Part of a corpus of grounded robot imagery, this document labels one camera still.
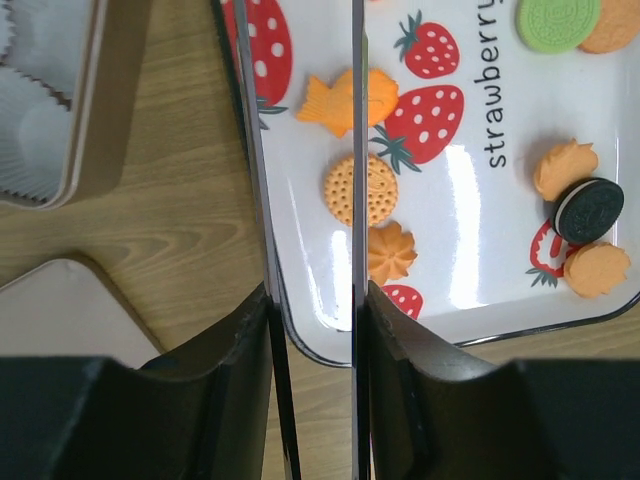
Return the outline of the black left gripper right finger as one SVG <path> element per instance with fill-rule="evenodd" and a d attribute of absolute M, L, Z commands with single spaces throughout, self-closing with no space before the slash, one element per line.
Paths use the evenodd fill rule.
<path fill-rule="evenodd" d="M 377 286 L 370 412 L 379 479 L 635 479 L 639 364 L 493 365 L 401 312 Z"/>

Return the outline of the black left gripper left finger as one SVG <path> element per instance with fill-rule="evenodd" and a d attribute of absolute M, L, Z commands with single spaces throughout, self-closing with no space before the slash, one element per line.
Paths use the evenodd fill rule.
<path fill-rule="evenodd" d="M 5 479 L 257 479 L 271 389 L 268 298 L 139 369 L 109 357 L 1 361 Z"/>

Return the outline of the orange flower shaped cookie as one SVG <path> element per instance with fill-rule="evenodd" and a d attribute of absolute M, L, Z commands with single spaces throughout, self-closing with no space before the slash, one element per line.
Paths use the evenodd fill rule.
<path fill-rule="evenodd" d="M 370 227 L 368 231 L 368 273 L 379 287 L 388 281 L 400 280 L 417 258 L 415 240 L 411 232 L 391 221 L 384 227 Z"/>

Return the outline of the silver metal tongs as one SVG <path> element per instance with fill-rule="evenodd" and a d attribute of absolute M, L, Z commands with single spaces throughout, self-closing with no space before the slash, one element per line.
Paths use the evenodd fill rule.
<path fill-rule="evenodd" d="M 243 109 L 252 172 L 257 175 L 259 208 L 264 228 L 267 254 L 268 285 L 275 285 L 276 249 L 273 223 L 269 206 L 268 182 L 264 164 L 261 129 L 255 95 L 254 62 L 248 33 L 246 6 L 235 1 L 234 16 L 238 41 L 240 77 L 242 81 Z M 352 177 L 352 477 L 371 477 L 371 441 L 369 420 L 369 365 L 367 347 L 367 176 L 368 152 L 365 134 L 368 122 L 368 40 L 365 30 L 365 3 L 352 3 L 352 67 L 353 67 L 353 154 Z"/>

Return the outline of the green macaron cookie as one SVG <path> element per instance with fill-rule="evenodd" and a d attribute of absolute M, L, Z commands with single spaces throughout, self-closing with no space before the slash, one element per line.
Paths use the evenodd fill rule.
<path fill-rule="evenodd" d="M 595 29 L 600 0 L 521 0 L 516 27 L 523 43 L 536 52 L 559 54 L 575 49 Z"/>

